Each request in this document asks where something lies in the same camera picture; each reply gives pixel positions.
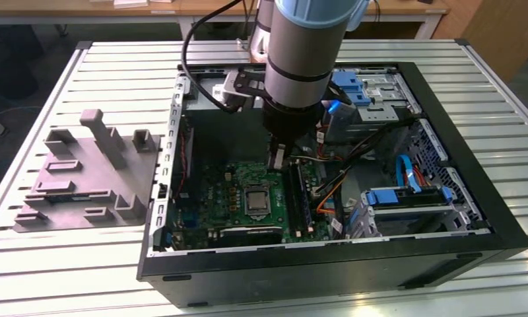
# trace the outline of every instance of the wooden table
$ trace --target wooden table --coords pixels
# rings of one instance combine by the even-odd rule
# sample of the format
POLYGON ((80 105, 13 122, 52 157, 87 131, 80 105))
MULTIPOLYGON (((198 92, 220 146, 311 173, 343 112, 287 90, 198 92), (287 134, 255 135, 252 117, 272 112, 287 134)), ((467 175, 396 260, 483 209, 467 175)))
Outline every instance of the wooden table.
MULTIPOLYGON (((230 0, 176 0, 173 3, 151 3, 148 7, 113 9, 112 2, 91 3, 89 0, 0 0, 0 24, 91 24, 177 22, 183 36, 203 16, 230 0)), ((379 0, 383 22, 423 22, 416 39, 428 39, 448 13, 443 0, 432 5, 416 0, 379 0)), ((375 4, 371 3, 363 21, 374 21, 375 4)), ((243 4, 232 7, 211 21, 244 21, 243 4)))
MULTIPOLYGON (((230 0, 179 0, 180 6, 180 28, 183 34, 188 33, 192 23, 200 20, 208 13, 223 7, 230 0)), ((434 0, 431 5, 416 0, 379 0, 380 21, 382 22, 423 22, 416 40, 427 40, 432 37, 443 15, 450 11, 443 0, 434 0)), ((364 22, 372 22, 376 18, 376 5, 371 1, 364 22)), ((242 22, 244 21, 243 4, 236 5, 223 15, 219 15, 211 22, 242 22)))

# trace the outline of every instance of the aluminum workbench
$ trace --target aluminum workbench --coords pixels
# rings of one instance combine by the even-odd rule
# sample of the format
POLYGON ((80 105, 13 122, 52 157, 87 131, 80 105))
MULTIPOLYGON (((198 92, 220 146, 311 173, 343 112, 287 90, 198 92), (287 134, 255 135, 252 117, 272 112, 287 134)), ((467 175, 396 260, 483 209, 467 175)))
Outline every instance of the aluminum workbench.
MULTIPOLYGON (((99 108, 121 135, 164 133, 181 42, 93 43, 76 50, 0 185, 0 316, 528 315, 528 251, 435 289, 180 311, 136 280, 143 226, 19 234, 12 230, 52 127, 99 108)), ((192 63, 248 62, 234 42, 194 42, 192 63)), ((528 234, 528 110, 470 46, 455 41, 346 41, 340 61, 414 61, 528 234)))

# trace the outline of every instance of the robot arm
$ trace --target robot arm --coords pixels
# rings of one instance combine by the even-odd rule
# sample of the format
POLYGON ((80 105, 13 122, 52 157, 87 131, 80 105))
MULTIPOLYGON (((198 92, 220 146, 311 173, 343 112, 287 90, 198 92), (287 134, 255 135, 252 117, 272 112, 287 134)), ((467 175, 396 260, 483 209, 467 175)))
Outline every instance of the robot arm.
POLYGON ((263 125, 272 135, 268 168, 282 169, 295 141, 322 118, 322 102, 348 100, 331 82, 331 72, 344 32, 358 27, 368 0, 260 0, 255 31, 262 33, 255 40, 258 53, 264 51, 260 58, 266 58, 266 33, 271 32, 266 74, 231 72, 223 104, 194 79, 186 56, 195 29, 240 1, 234 0, 194 25, 183 46, 183 69, 199 92, 231 114, 255 96, 262 97, 263 125))
MULTIPOLYGON (((270 10, 270 1, 262 1, 260 9, 264 5, 270 10)), ((271 168, 282 167, 295 140, 318 123, 326 95, 336 96, 328 85, 338 51, 367 5, 368 0, 276 0, 264 80, 270 98, 263 107, 263 123, 274 136, 271 168)))

